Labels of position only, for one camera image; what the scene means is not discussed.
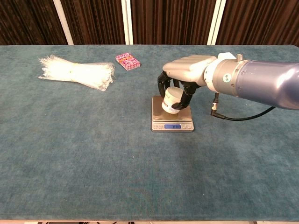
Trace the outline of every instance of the table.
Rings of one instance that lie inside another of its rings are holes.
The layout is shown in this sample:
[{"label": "table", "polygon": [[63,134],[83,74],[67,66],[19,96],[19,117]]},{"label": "table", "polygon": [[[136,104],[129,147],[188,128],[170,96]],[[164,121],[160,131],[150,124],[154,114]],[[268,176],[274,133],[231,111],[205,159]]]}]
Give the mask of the table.
[{"label": "table", "polygon": [[[125,71],[130,52],[141,67]],[[153,133],[162,66],[192,54],[298,61],[285,46],[74,45],[0,47],[0,220],[299,220],[299,112],[251,121],[209,115],[214,93],[191,101],[193,133]],[[38,59],[114,62],[106,92],[41,80]],[[266,105],[220,95],[219,112]]]}]

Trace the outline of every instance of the pink box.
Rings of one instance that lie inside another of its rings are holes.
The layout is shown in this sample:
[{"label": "pink box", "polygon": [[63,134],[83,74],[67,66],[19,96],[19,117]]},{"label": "pink box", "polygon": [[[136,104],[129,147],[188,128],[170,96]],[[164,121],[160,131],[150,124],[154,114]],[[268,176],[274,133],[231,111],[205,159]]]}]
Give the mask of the pink box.
[{"label": "pink box", "polygon": [[127,71],[140,67],[140,61],[134,58],[130,53],[118,55],[115,58]]}]

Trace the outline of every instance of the digital scale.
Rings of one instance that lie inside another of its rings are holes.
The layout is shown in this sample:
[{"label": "digital scale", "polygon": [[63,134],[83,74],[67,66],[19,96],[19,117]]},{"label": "digital scale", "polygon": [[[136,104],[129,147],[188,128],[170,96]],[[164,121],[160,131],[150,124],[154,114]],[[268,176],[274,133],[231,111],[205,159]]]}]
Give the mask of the digital scale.
[{"label": "digital scale", "polygon": [[170,114],[163,110],[162,102],[161,96],[153,96],[151,100],[151,130],[153,132],[194,131],[190,106],[177,114]]}]

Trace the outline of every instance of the paper cup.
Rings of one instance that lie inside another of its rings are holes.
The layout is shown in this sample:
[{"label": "paper cup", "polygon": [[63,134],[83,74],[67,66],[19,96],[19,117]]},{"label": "paper cup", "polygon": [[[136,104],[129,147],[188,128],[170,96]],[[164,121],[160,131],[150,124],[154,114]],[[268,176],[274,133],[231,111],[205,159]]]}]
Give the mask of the paper cup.
[{"label": "paper cup", "polygon": [[179,103],[181,101],[181,97],[183,94],[183,90],[178,87],[168,87],[165,91],[165,97],[162,102],[162,108],[168,113],[176,114],[179,110],[173,109],[172,105]]}]

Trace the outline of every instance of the blue lcd screen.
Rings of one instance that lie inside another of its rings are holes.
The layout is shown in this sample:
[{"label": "blue lcd screen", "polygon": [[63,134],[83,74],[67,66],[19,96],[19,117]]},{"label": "blue lcd screen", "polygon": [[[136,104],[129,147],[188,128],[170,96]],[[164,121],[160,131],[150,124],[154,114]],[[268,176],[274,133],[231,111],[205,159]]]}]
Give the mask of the blue lcd screen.
[{"label": "blue lcd screen", "polygon": [[177,125],[164,125],[165,129],[180,129],[181,125],[177,124]]}]

